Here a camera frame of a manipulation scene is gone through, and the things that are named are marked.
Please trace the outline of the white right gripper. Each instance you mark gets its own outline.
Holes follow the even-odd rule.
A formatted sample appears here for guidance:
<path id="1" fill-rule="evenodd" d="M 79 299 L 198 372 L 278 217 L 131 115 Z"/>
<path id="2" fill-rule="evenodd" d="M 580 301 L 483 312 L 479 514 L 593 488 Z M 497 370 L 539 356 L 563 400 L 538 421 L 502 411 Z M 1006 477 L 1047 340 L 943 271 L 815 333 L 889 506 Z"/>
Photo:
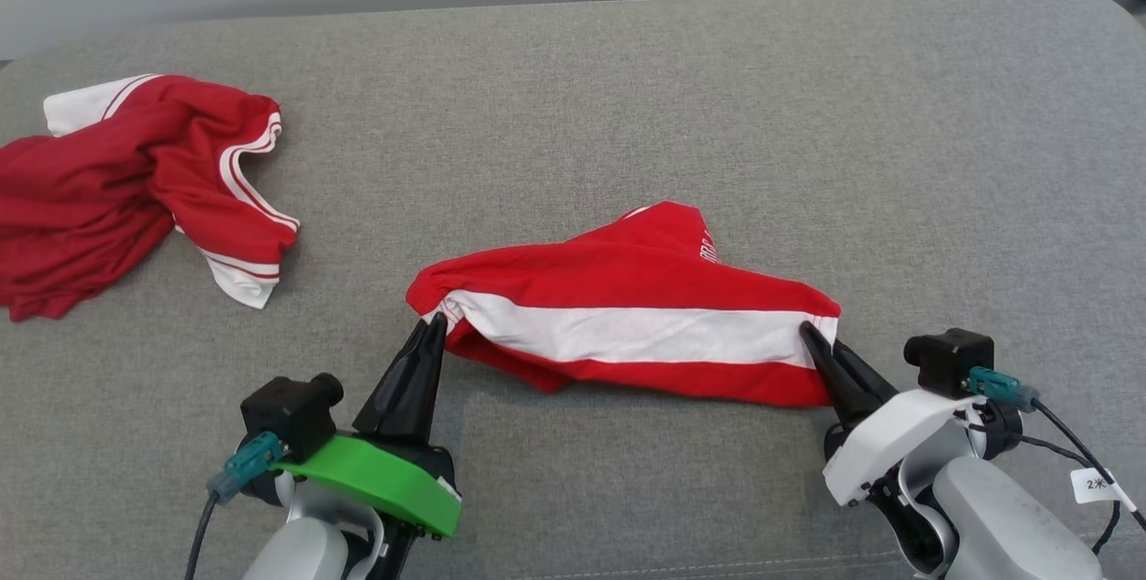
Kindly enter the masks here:
<path id="1" fill-rule="evenodd" d="M 970 417 L 981 397 L 948 399 L 925 389 L 898 393 L 854 348 L 829 342 L 809 320 L 801 323 L 800 337 L 839 424 L 851 431 L 824 469 L 835 503 L 862 501 L 886 475 L 917 493 L 945 463 L 978 456 L 967 434 L 970 421 L 956 413 Z"/>

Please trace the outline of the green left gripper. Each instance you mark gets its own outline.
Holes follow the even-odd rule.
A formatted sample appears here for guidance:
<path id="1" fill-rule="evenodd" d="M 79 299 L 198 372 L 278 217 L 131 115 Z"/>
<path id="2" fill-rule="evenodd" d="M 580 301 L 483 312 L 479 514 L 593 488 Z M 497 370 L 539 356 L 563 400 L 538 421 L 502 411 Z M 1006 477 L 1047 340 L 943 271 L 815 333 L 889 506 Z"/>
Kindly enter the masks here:
<path id="1" fill-rule="evenodd" d="M 440 384 L 448 319 L 421 320 L 353 421 L 358 433 L 427 445 Z M 281 458 L 275 471 L 409 523 L 434 538 L 454 538 L 463 501 L 456 467 L 442 447 L 377 445 L 336 434 L 303 462 Z"/>

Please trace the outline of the red white sports shorts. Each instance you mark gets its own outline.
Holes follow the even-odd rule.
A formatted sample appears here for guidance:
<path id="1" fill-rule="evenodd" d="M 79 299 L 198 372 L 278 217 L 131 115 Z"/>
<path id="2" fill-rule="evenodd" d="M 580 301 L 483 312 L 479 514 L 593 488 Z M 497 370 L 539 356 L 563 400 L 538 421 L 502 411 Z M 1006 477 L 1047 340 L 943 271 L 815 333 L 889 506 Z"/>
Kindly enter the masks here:
<path id="1" fill-rule="evenodd" d="M 573 381 L 774 407 L 825 407 L 801 340 L 842 307 L 790 279 L 721 262 L 699 209 L 664 201 L 559 243 L 433 262 L 406 290 L 446 347 L 545 393 Z"/>

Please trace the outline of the red white basketball jersey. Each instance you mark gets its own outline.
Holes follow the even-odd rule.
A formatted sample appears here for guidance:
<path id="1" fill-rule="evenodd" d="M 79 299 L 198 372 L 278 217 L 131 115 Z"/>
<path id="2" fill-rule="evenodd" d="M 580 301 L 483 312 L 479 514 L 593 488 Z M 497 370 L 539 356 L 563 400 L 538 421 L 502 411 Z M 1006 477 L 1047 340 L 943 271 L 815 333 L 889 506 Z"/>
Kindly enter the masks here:
<path id="1" fill-rule="evenodd" d="M 262 308 L 299 221 L 241 167 L 283 130 L 273 97 L 136 75 L 44 100 L 48 132 L 0 147 L 0 307 L 61 319 L 183 234 L 233 300 Z"/>

